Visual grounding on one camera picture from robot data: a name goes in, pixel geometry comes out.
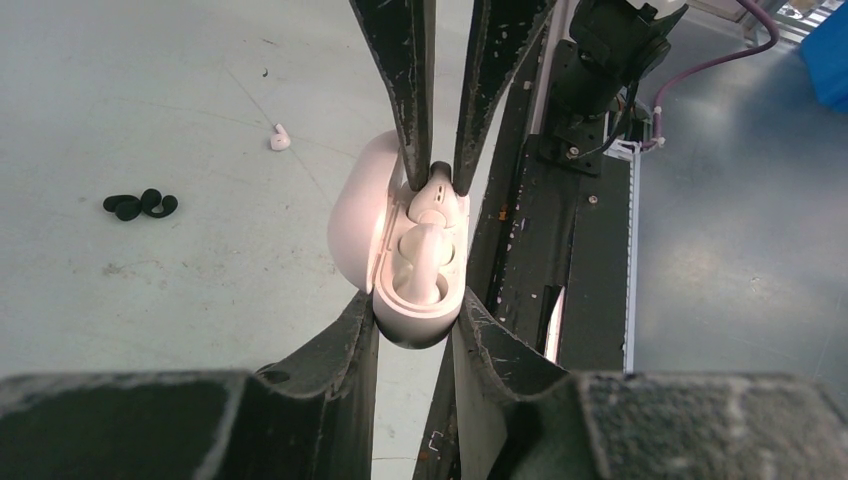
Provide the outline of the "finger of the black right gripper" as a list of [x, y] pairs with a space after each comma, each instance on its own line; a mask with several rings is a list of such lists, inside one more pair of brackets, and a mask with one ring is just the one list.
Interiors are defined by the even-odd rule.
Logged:
[[470, 192], [497, 105], [547, 22], [552, 0], [473, 4], [453, 159], [453, 188]]
[[429, 180], [433, 142], [436, 3], [351, 0], [385, 84], [410, 188]]

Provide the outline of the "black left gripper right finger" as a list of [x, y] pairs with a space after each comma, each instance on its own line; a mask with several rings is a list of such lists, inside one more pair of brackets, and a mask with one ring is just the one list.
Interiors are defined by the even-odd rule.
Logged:
[[847, 415], [786, 374], [567, 372], [467, 291], [452, 333], [465, 479], [843, 479]]

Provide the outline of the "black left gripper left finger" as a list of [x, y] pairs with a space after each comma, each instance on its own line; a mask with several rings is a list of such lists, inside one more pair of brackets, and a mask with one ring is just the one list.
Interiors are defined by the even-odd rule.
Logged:
[[359, 293], [256, 372], [22, 375], [1, 383], [5, 479], [367, 479], [379, 333]]

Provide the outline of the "white clip earbud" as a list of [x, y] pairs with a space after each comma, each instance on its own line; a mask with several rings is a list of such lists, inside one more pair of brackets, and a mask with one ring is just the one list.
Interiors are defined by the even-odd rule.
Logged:
[[395, 286], [398, 295], [416, 305], [438, 303], [442, 298], [439, 269], [453, 256], [453, 245], [445, 228], [437, 224], [411, 228], [400, 238], [398, 252], [410, 264]]
[[416, 224], [435, 224], [444, 228], [459, 222], [459, 200], [452, 185], [449, 164], [435, 162], [431, 165], [430, 177], [412, 198], [407, 217]]

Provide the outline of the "white oval charging case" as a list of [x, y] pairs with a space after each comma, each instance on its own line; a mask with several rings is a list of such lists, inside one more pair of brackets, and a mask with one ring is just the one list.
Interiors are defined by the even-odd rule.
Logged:
[[335, 266], [357, 289], [370, 296], [376, 323], [392, 343], [425, 349], [439, 343], [457, 319], [466, 288], [470, 200], [459, 196], [460, 220], [445, 233], [452, 259], [439, 269], [441, 300], [416, 305], [396, 292], [410, 264], [398, 252], [400, 238], [420, 225], [407, 217], [417, 193], [404, 179], [397, 135], [384, 132], [360, 153], [332, 209], [327, 230]]

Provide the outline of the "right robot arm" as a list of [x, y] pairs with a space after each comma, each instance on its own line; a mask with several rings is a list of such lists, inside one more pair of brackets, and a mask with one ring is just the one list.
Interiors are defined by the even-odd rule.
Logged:
[[[457, 194], [468, 194], [497, 104], [554, 5], [474, 3], [453, 163]], [[432, 159], [436, 4], [354, 1], [351, 8], [389, 96], [408, 184], [419, 191]], [[666, 37], [687, 8], [683, 1], [578, 2], [569, 29], [577, 62], [553, 102], [569, 115], [591, 118], [620, 88], [634, 95], [668, 54]]]

